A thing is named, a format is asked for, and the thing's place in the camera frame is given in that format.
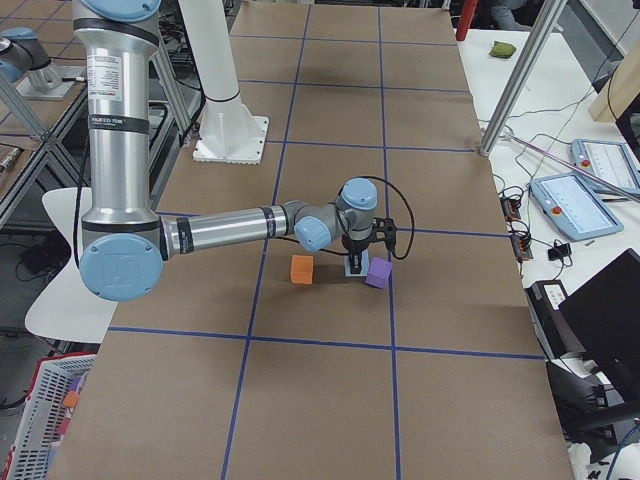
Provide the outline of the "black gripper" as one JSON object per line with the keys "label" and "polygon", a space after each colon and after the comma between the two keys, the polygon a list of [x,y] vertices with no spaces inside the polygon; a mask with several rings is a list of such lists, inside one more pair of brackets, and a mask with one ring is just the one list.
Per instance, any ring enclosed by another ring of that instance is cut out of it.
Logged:
{"label": "black gripper", "polygon": [[362,254],[364,251],[368,249],[370,244],[369,240],[368,239],[354,240],[350,237],[342,237],[341,243],[343,247],[346,249],[348,254],[347,272],[353,273],[353,267],[354,267],[354,273],[360,274],[362,270],[360,254]]}

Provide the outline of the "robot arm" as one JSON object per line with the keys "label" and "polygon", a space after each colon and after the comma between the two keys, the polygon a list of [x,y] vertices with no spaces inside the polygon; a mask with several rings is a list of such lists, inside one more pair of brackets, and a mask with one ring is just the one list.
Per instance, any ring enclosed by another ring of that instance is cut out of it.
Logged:
{"label": "robot arm", "polygon": [[[87,289],[110,301],[149,293],[175,255],[294,236],[315,252],[342,238],[364,249],[377,190],[348,180],[322,207],[302,201],[166,220],[152,209],[149,186],[149,64],[159,51],[156,1],[77,1],[73,28],[87,54],[92,200],[81,220],[79,272]],[[256,164],[269,121],[243,104],[223,7],[181,4],[205,97],[199,161]]]}

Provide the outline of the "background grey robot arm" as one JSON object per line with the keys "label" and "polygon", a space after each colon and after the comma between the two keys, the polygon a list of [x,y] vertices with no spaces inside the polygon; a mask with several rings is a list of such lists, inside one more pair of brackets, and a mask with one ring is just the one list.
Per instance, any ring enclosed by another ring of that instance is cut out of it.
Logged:
{"label": "background grey robot arm", "polygon": [[63,71],[45,50],[36,33],[28,27],[1,32],[1,75],[10,83],[24,77],[40,94],[63,85]]}

